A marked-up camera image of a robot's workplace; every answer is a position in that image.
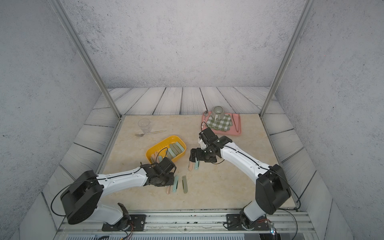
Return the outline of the teal folding fruit knife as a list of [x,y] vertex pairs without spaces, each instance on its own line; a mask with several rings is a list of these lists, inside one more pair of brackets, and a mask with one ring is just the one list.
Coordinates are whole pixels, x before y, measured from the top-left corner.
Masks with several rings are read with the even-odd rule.
[[173,183],[173,188],[172,188],[172,193],[176,193],[178,189],[178,183],[179,183],[179,177],[175,176],[174,177],[174,183]]

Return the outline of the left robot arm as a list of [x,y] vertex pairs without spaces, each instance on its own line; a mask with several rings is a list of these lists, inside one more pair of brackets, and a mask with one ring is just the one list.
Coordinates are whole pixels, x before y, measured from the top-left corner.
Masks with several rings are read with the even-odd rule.
[[107,206],[100,202],[103,197],[134,187],[166,187],[174,183],[177,167],[169,159],[160,163],[144,164],[130,171],[97,175],[86,171],[74,183],[66,187],[60,196],[65,217],[70,225],[85,220],[105,223],[109,228],[125,229],[130,216],[121,203]]

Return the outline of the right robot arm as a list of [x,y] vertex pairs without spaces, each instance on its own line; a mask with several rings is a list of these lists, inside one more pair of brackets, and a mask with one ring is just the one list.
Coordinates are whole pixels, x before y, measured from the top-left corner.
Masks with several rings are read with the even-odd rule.
[[268,165],[245,153],[226,136],[207,140],[200,137],[200,147],[191,149],[191,163],[217,163],[217,158],[232,163],[255,184],[255,197],[240,211],[238,226],[252,230],[265,215],[274,214],[291,196],[292,191],[283,169]]

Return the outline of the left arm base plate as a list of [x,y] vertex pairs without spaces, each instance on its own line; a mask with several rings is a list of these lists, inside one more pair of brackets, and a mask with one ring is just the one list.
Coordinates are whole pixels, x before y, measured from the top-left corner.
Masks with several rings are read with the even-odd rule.
[[142,232],[144,231],[147,215],[129,215],[123,216],[116,224],[110,225],[104,223],[102,232],[118,232],[118,231],[131,231]]

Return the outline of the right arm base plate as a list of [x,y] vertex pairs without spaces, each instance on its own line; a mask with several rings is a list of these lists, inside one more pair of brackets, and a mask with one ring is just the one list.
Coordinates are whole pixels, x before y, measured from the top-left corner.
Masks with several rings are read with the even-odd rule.
[[256,221],[249,221],[241,214],[227,214],[223,226],[228,231],[269,231],[271,228],[266,216],[261,216]]

